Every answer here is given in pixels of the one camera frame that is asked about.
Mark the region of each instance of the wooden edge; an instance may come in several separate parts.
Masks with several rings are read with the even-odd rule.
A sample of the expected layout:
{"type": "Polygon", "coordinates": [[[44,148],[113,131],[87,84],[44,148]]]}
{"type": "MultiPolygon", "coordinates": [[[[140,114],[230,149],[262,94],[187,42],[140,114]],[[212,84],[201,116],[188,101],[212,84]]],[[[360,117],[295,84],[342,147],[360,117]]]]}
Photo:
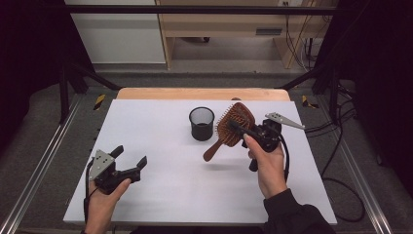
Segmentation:
{"type": "Polygon", "coordinates": [[[232,99],[290,101],[286,90],[213,88],[124,88],[116,99],[232,99]]]}

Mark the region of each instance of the brush bristles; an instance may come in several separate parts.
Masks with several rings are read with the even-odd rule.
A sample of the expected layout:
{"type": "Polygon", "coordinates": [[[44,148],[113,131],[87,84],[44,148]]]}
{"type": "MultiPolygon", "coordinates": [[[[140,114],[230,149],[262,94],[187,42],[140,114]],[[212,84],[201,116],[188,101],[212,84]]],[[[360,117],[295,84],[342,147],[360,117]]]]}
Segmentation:
{"type": "Polygon", "coordinates": [[[216,125],[216,132],[224,144],[233,147],[242,139],[242,136],[228,126],[230,119],[249,130],[255,125],[255,119],[248,108],[240,102],[233,104],[224,112],[216,125]]]}

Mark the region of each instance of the white wall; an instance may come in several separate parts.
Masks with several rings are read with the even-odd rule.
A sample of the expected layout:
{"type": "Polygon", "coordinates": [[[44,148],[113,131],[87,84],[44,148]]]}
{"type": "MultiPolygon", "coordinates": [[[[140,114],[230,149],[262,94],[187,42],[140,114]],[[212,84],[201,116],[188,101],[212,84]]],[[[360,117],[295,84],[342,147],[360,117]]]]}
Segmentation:
{"type": "MultiPolygon", "coordinates": [[[[67,5],[155,5],[154,0],[65,0],[67,5]]],[[[166,63],[155,14],[72,14],[92,63],[166,63]]]]}

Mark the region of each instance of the finger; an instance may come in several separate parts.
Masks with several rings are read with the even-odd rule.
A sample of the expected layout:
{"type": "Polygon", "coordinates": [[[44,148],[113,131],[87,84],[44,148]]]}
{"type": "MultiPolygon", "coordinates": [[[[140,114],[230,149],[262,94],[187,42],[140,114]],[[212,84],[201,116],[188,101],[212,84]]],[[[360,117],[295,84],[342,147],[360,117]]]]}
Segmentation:
{"type": "Polygon", "coordinates": [[[258,144],[258,142],[247,134],[244,134],[244,140],[246,146],[248,146],[249,151],[251,151],[251,154],[254,156],[254,158],[257,160],[261,160],[262,156],[265,155],[265,153],[261,146],[258,144]]]}
{"type": "Polygon", "coordinates": [[[248,157],[249,157],[250,159],[255,159],[255,155],[252,153],[251,150],[248,151],[248,157]]]}
{"type": "Polygon", "coordinates": [[[113,199],[116,199],[116,201],[118,201],[122,197],[122,195],[124,195],[124,193],[127,191],[130,184],[131,179],[125,179],[118,185],[118,187],[116,187],[116,189],[110,194],[110,196],[113,197],[113,199]]]}

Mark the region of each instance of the black sleeve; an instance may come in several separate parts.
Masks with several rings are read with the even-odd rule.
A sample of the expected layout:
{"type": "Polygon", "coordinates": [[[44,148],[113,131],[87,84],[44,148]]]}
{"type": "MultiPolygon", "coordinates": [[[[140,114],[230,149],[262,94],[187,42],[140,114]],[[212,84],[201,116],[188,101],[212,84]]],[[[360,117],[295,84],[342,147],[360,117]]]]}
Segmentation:
{"type": "Polygon", "coordinates": [[[335,233],[316,207],[298,204],[290,189],[264,200],[264,207],[268,213],[266,234],[335,233]]]}

